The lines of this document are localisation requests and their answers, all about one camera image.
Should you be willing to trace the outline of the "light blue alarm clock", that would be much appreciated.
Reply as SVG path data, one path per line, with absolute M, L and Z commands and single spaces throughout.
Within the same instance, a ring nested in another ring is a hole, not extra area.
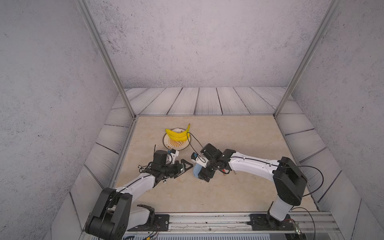
M 199 173 L 203 167 L 199 164 L 196 164 L 193 169 L 193 175 L 195 178 L 199 179 Z

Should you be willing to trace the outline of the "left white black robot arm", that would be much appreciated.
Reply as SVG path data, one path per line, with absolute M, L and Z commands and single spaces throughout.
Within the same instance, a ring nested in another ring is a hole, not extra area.
M 176 150 L 157 150 L 153 160 L 140 167 L 137 178 L 117 189 L 103 189 L 86 221 L 85 232 L 102 240 L 121 240 L 127 230 L 157 231 L 154 208 L 135 207 L 133 203 L 161 181 L 175 179 L 193 168 L 184 159 L 178 161 L 178 155 Z

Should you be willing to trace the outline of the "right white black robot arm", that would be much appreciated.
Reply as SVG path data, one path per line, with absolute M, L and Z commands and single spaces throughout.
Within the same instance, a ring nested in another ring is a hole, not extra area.
M 201 153 L 192 153 L 191 159 L 200 167 L 195 167 L 194 175 L 209 182 L 215 172 L 229 174 L 231 171 L 245 172 L 267 179 L 275 184 L 277 197 L 266 214 L 266 222 L 277 228 L 290 219 L 289 211 L 301 205 L 307 186 L 307 178 L 300 167 L 287 157 L 280 160 L 266 160 L 226 149 L 221 152 L 212 144 L 202 148 Z

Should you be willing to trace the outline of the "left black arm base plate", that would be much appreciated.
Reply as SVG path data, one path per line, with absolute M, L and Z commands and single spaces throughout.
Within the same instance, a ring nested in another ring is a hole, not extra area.
M 153 207 L 140 204 L 130 211 L 127 232 L 167 232 L 169 223 L 170 215 L 157 214 Z

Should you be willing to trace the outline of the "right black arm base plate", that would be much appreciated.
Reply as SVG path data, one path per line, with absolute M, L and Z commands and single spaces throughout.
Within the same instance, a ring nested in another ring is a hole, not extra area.
M 289 214 L 279 221 L 267 214 L 250 214 L 250 221 L 247 225 L 252 227 L 253 231 L 293 231 L 295 230 L 294 221 Z

